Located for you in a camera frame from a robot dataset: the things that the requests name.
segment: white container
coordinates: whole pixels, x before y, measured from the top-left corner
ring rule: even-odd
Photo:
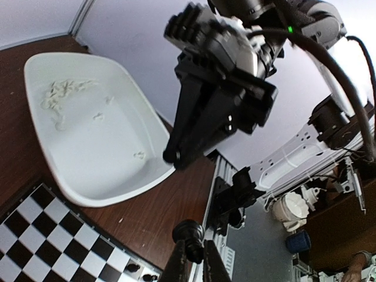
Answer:
[[[279,198],[272,206],[274,217],[283,223],[288,232],[307,223],[309,214],[306,201],[297,193],[290,192]]]
[[[94,83],[41,106],[53,82]],[[25,65],[29,107],[43,153],[62,193],[72,202],[102,207],[135,197],[174,168],[162,159],[169,134],[128,72],[110,59],[79,53],[42,53]]]

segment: wooden table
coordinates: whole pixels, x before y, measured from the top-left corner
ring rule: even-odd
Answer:
[[[70,36],[0,51],[0,205],[31,179],[52,180],[32,125],[23,66],[34,54],[54,51],[86,52]],[[214,164],[202,157],[138,197],[82,210],[144,259],[164,268],[174,247],[174,226],[188,218],[203,220],[213,173]]]

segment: chessboard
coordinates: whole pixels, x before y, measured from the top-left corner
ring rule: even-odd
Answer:
[[[0,214],[0,280],[156,281],[161,270],[40,182]]]

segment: white wall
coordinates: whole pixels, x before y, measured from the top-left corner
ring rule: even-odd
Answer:
[[[68,33],[82,0],[1,0],[0,49]]]
[[[340,10],[349,34],[362,38],[376,61],[376,1],[330,2]],[[187,0],[96,0],[79,33],[79,40],[94,53],[123,64],[152,105],[170,122],[180,91],[173,71],[179,51],[163,38],[163,30],[171,15],[182,11],[186,4]],[[269,81],[280,93],[266,126],[252,136],[238,133],[219,146],[238,168],[258,162],[282,146],[300,130],[314,106],[330,94],[304,52],[287,45],[286,58],[278,60],[276,67],[278,72]],[[361,71],[367,75],[365,66]]]

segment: black square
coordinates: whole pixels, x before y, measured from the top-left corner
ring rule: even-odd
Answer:
[[[44,188],[38,188],[31,194],[31,198],[34,199],[43,209],[45,209],[53,200],[53,196]]]
[[[27,276],[25,273],[21,272],[18,274],[15,282],[34,282],[29,276]]]
[[[11,232],[13,232],[17,237],[20,237],[30,224],[18,211],[14,211],[14,213],[12,213],[12,215],[5,221],[5,225],[8,226]]]
[[[33,254],[20,242],[17,241],[6,253],[20,268],[24,268]]]
[[[106,264],[105,267],[100,272],[99,278],[102,279],[103,281],[113,282],[113,281],[118,281],[120,278],[120,275],[122,275],[120,272],[118,272],[116,269]]]
[[[56,223],[44,212],[42,212],[32,223],[45,237],[48,237],[55,229]]]
[[[60,225],[71,235],[75,236],[83,223],[71,213],[67,213],[66,216],[60,221]]]
[[[113,247],[110,244],[108,244],[106,241],[104,241],[102,238],[98,237],[91,251],[99,255],[104,260],[107,260],[113,251]]]
[[[46,240],[35,254],[52,267],[60,257],[61,252]]]
[[[58,276],[53,270],[50,270],[43,282],[66,282],[63,278]]]
[[[82,264],[89,251],[76,240],[72,240],[64,253],[78,264]]]
[[[71,282],[95,282],[96,278],[87,273],[84,269],[78,268],[73,275]]]

